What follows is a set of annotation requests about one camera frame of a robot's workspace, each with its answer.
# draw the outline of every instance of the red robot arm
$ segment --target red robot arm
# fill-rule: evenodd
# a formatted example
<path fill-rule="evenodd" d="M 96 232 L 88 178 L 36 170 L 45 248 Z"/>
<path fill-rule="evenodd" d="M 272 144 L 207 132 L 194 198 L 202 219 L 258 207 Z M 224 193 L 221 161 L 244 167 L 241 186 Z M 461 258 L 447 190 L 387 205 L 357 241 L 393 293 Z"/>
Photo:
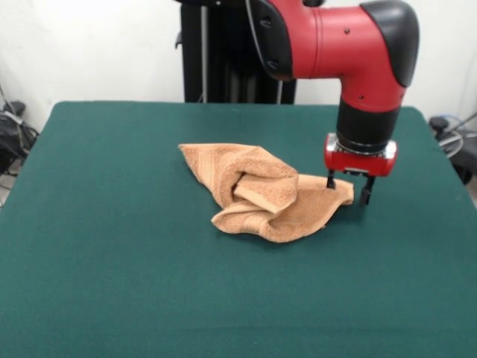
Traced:
<path fill-rule="evenodd" d="M 399 0 L 341 8 L 312 0 L 246 3 L 259 56 L 272 77 L 341 80 L 336 134 L 325 144 L 329 187 L 334 171 L 366 175 L 366 204 L 375 176 L 388 175 L 396 161 L 391 137 L 419 46 L 415 12 Z"/>

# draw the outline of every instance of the crumpled towel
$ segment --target crumpled towel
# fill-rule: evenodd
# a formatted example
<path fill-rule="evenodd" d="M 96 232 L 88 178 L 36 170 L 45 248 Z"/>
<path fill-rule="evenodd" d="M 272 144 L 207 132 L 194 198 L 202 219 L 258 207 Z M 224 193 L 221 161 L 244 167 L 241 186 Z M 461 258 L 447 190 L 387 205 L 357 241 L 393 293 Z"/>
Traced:
<path fill-rule="evenodd" d="M 262 147 L 240 144 L 179 145 L 197 180 L 223 209 L 212 223 L 225 233 L 252 233 L 290 242 L 320 230 L 341 205 L 353 202 L 353 185 L 300 175 Z"/>

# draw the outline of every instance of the white wall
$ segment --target white wall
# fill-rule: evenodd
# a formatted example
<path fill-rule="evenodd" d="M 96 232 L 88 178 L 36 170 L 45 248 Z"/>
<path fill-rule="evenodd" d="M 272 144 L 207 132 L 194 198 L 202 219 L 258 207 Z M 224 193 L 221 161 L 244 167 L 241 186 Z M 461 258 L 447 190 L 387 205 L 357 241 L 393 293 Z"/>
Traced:
<path fill-rule="evenodd" d="M 408 2 L 420 18 L 421 49 L 405 104 L 427 117 L 477 110 L 477 3 Z M 172 0 L 1 0 L 0 80 L 38 128 L 62 100 L 182 101 L 179 30 Z M 301 81 L 297 103 L 334 104 L 339 92 L 337 81 Z"/>

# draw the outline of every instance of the green tablecloth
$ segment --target green tablecloth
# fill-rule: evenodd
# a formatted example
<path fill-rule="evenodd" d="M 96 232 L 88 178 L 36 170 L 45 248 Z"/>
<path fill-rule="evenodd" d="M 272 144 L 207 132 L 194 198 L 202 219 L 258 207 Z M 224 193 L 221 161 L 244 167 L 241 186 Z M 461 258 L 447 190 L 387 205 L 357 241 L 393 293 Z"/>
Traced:
<path fill-rule="evenodd" d="M 336 114 L 57 105 L 0 213 L 0 357 L 476 357 L 476 210 L 416 110 L 366 210 L 288 245 L 210 223 L 178 144 L 325 175 Z"/>

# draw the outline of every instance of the black metal stand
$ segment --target black metal stand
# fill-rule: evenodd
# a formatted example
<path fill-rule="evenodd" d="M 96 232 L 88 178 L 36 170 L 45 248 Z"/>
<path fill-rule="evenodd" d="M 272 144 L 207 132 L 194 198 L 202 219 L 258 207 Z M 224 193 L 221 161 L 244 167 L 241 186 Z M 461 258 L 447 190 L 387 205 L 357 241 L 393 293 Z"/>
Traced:
<path fill-rule="evenodd" d="M 243 0 L 180 2 L 186 102 L 294 103 L 296 81 L 260 63 Z"/>

